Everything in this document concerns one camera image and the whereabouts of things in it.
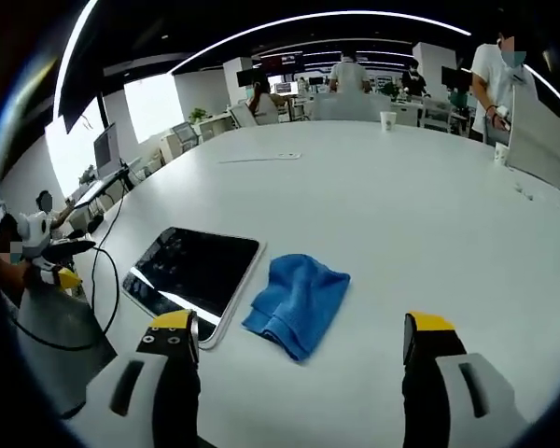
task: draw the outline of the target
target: tablet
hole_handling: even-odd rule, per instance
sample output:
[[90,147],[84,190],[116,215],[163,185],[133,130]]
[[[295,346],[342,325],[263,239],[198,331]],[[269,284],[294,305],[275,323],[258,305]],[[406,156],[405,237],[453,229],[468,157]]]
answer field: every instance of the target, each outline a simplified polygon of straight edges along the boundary
[[171,227],[129,270],[122,288],[151,315],[194,310],[200,347],[212,348],[262,249],[247,238]]

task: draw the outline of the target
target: blue towel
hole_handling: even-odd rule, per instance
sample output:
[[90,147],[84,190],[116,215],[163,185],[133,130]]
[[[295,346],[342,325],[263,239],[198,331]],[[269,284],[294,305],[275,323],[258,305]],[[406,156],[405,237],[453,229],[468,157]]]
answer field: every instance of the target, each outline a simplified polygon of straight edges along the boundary
[[274,259],[269,285],[251,304],[243,325],[303,361],[326,333],[350,280],[348,273],[331,271],[307,255]]

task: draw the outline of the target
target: white cup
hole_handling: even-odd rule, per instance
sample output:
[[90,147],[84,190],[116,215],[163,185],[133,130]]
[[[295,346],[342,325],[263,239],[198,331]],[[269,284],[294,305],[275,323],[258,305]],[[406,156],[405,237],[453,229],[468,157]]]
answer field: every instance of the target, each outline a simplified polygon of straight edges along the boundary
[[505,166],[508,160],[508,154],[511,149],[501,143],[496,143],[496,150],[494,151],[494,163],[496,165]]
[[382,131],[392,131],[396,124],[396,112],[380,112],[380,120],[382,121]]

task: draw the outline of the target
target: black shirt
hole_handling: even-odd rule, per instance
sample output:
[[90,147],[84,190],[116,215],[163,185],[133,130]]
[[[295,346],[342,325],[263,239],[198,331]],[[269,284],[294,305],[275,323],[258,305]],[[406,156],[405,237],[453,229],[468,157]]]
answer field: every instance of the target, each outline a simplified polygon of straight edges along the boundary
[[410,95],[423,96],[423,90],[427,84],[421,75],[418,76],[418,79],[412,79],[409,72],[404,72],[402,74],[402,87],[408,87]]

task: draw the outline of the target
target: white pillar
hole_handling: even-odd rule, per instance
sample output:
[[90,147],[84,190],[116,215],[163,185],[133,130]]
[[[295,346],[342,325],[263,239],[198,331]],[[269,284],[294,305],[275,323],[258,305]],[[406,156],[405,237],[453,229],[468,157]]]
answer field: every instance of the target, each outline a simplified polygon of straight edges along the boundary
[[435,45],[419,42],[413,47],[413,56],[419,62],[419,73],[427,83],[427,91],[432,98],[448,100],[448,90],[441,84],[441,68],[456,70],[456,53]]
[[231,104],[236,105],[239,100],[246,99],[246,88],[239,87],[239,82],[236,79],[237,72],[253,68],[253,61],[251,58],[235,58],[223,64],[224,77],[226,78],[226,88],[228,89],[228,96],[231,99]]

